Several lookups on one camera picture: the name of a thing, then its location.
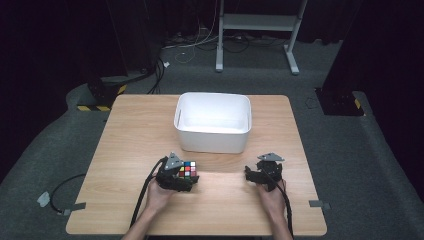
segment metal bracket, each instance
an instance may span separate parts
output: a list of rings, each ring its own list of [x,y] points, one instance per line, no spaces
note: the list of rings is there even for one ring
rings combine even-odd
[[[258,159],[261,159],[262,161],[284,161],[284,158],[278,156],[275,153],[267,153],[258,156]]]
[[[180,160],[175,153],[171,152],[171,154],[169,154],[168,161],[166,161],[165,170],[180,168],[182,166],[184,166],[184,161]]]
[[[71,212],[73,212],[73,211],[78,211],[78,210],[85,209],[85,206],[86,205],[87,205],[87,203],[85,203],[85,202],[83,202],[83,203],[76,203],[76,204],[74,204],[74,206],[72,206],[72,208],[65,209],[65,210],[63,210],[62,213],[58,213],[58,215],[69,216],[71,214]]]
[[[320,207],[322,210],[330,210],[331,206],[329,203],[324,203],[320,200],[309,200],[309,206],[310,207]]]

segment gray carpet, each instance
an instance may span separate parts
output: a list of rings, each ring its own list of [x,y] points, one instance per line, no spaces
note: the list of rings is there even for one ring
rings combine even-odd
[[[193,48],[167,49],[161,59],[170,65],[160,84],[161,94],[287,95],[318,196],[331,205],[324,211],[328,232],[318,239],[424,239],[423,204],[385,142],[365,94],[354,93],[366,113],[363,117],[325,116],[317,101],[314,88],[322,86],[339,46],[296,43],[298,76],[291,75],[281,46],[225,52],[222,73],[215,72],[215,51],[194,48],[193,55]],[[241,46],[226,43],[225,47],[236,51]],[[128,84],[125,94],[145,94],[154,81],[151,76]],[[109,113],[76,110],[85,88],[82,85],[68,94],[69,110],[37,136],[4,179],[1,239],[121,237],[68,235],[68,218],[36,202],[44,191],[51,192],[89,167]],[[71,206],[82,180],[65,184],[56,193],[55,204]]]

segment rubik's cube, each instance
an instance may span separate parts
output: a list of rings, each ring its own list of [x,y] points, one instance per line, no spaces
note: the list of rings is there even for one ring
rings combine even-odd
[[[196,176],[196,162],[184,162],[184,166],[182,166],[178,172],[178,177],[191,179]]]

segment black cable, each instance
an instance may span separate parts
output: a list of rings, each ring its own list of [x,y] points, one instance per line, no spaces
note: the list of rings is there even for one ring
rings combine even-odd
[[[192,45],[192,44],[195,44],[197,46],[197,45],[203,44],[203,42],[208,43],[209,42],[208,39],[210,39],[210,38],[211,38],[211,36],[209,36],[209,37],[208,36],[205,36],[205,37],[193,36],[193,39],[189,39],[188,37],[179,37],[179,39],[181,39],[182,41],[167,40],[168,42],[165,43],[164,49],[177,48],[177,47],[187,47],[187,45]]]
[[[214,51],[214,50],[216,50],[216,48],[217,48],[217,45],[216,45],[216,43],[217,43],[217,41],[213,41],[213,42],[205,42],[205,43],[202,43],[202,44],[199,44],[199,45],[196,45],[196,48],[198,48],[198,49],[200,49],[200,50],[203,50],[203,51]],[[206,45],[212,45],[212,48],[201,48],[200,46],[206,46]]]
[[[160,93],[160,86],[159,83],[162,80],[163,76],[165,75],[165,66],[163,64],[162,59],[158,59],[158,62],[156,62],[156,66],[155,66],[155,75],[156,75],[156,83],[155,85],[153,85],[153,87],[147,92],[147,94],[154,94]]]
[[[147,176],[146,180],[144,181],[143,188],[141,189],[140,196],[138,197],[138,201],[137,201],[137,204],[135,206],[134,213],[133,213],[133,216],[132,216],[132,219],[131,219],[130,228],[135,223],[135,221],[137,220],[138,211],[140,210],[140,206],[141,206],[141,202],[143,201],[144,194],[146,194],[147,186],[149,186],[150,180],[152,180],[152,178],[154,178],[153,173],[155,172],[155,170],[159,166],[159,164],[160,163],[165,163],[165,161],[166,161],[166,158],[160,159],[156,163],[156,165],[153,167],[152,171]]]
[[[266,171],[262,171],[263,173],[265,173],[265,175],[275,183],[275,185],[278,187],[278,189],[280,190],[281,194],[283,194],[283,198],[284,198],[284,202],[286,203],[286,208],[287,208],[287,225],[290,231],[290,234],[292,235],[292,237],[294,238],[293,235],[293,223],[292,223],[292,210],[291,210],[291,206],[290,206],[290,200],[289,197],[286,194],[286,185],[283,181],[284,184],[284,190],[280,187],[280,185],[278,185],[278,183],[272,179],[271,176],[269,176],[269,174]]]
[[[253,39],[253,40],[250,40],[250,42],[251,42],[250,45],[254,46],[254,47],[273,47],[273,46],[278,46],[278,45],[284,45],[287,42],[288,39],[283,40],[283,39],[279,39],[279,38],[274,38],[274,39],[269,39],[269,40],[271,40],[270,43],[254,43],[254,41],[256,41],[256,40],[264,41],[264,39],[261,39],[261,38]],[[280,43],[274,44],[278,40],[283,40],[283,41],[280,42]]]
[[[241,34],[240,36],[233,36],[233,37],[231,37],[229,39],[230,40],[233,40],[233,42],[235,42],[235,43],[245,44],[245,46],[241,50],[237,50],[237,51],[233,51],[233,50],[230,50],[230,49],[228,49],[226,47],[222,47],[227,52],[230,52],[230,53],[242,53],[242,52],[246,51],[249,48],[249,46],[250,46],[250,41],[249,41],[249,39],[244,34]]]
[[[73,177],[70,177],[70,178],[68,178],[68,179],[66,179],[65,181],[63,181],[63,182],[61,182],[54,190],[53,190],[53,192],[52,192],[52,195],[50,196],[50,207],[52,207],[52,209],[54,210],[54,211],[56,211],[56,212],[58,212],[59,214],[64,214],[64,212],[65,212],[65,210],[61,210],[61,209],[59,209],[59,208],[57,208],[55,205],[54,205],[54,203],[53,203],[53,197],[54,197],[54,194],[56,193],[56,191],[61,187],[61,186],[63,186],[65,183],[67,183],[67,182],[69,182],[69,181],[71,181],[71,180],[73,180],[73,179],[75,179],[75,178],[78,178],[78,177],[84,177],[86,174],[85,173],[83,173],[83,174],[78,174],[78,175],[76,175],[76,176],[73,176]]]

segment metal frame leg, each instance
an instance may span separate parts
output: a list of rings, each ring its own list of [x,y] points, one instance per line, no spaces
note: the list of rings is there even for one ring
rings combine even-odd
[[[290,65],[290,70],[293,75],[299,75],[299,68],[297,67],[296,60],[293,55],[293,46],[296,42],[297,33],[299,32],[300,24],[302,23],[303,13],[305,12],[306,4],[308,0],[302,0],[300,5],[299,13],[297,14],[296,22],[294,24],[293,32],[290,37],[290,41],[288,45],[284,45],[284,52],[287,56],[287,61]]]
[[[222,72],[224,70],[224,51],[222,48],[222,39],[224,34],[224,0],[221,0],[219,10],[219,33],[218,33],[218,46],[216,48],[216,71]]]

